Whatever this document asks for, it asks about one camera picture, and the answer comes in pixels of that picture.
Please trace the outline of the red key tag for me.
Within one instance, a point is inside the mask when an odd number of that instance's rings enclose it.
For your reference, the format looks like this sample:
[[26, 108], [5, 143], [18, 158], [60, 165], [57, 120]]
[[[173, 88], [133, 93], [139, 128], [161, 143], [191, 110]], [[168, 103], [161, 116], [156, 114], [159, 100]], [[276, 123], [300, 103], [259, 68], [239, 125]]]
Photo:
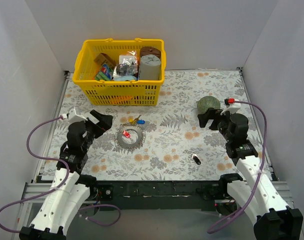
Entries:
[[126, 130], [123, 131], [123, 136], [128, 139], [131, 137], [131, 135]]

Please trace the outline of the blue key tag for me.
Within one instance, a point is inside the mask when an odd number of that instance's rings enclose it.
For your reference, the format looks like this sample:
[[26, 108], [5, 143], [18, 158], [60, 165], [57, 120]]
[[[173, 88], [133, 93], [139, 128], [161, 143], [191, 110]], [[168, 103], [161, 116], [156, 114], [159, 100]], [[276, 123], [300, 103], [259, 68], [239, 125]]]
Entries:
[[137, 121], [137, 124], [140, 124], [140, 125], [143, 125], [144, 123], [145, 123], [144, 120], [138, 120], [138, 121]]

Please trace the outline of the metal ring disc with keyrings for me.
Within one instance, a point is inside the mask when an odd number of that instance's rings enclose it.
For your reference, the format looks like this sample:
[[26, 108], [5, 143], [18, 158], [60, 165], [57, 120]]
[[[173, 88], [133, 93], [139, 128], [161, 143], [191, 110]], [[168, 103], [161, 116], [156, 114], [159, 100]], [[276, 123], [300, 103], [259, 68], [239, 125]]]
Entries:
[[[131, 137], [123, 136], [123, 131], [127, 131]], [[116, 144], [126, 150], [133, 151], [143, 146], [145, 142], [145, 132], [142, 127], [130, 123], [121, 124], [116, 131]]]

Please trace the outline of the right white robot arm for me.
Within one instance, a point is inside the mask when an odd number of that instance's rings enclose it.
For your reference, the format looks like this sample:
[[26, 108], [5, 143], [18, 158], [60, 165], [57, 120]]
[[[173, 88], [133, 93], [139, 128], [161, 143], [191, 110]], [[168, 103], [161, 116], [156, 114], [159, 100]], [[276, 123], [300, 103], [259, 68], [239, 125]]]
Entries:
[[222, 198], [233, 198], [240, 207], [222, 219], [224, 224], [219, 220], [207, 232], [216, 233], [246, 214], [258, 240], [299, 239], [303, 216], [288, 205], [263, 171], [265, 161], [247, 138], [248, 118], [235, 110], [209, 108], [198, 119], [201, 128], [212, 121], [209, 128], [222, 134], [227, 155], [241, 172], [221, 176], [218, 186]]

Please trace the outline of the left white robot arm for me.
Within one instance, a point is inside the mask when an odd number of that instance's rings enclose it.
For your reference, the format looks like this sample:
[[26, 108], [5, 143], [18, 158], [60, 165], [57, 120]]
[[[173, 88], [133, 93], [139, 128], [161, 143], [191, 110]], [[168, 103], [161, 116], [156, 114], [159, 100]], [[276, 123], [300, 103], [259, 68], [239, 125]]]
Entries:
[[97, 120], [77, 114], [72, 108], [57, 119], [69, 122], [67, 140], [60, 149], [57, 169], [49, 194], [29, 226], [21, 228], [22, 240], [64, 240], [68, 228], [85, 200], [93, 200], [98, 194], [95, 177], [82, 175], [88, 160], [88, 150], [93, 141], [112, 127], [113, 117], [90, 111]]

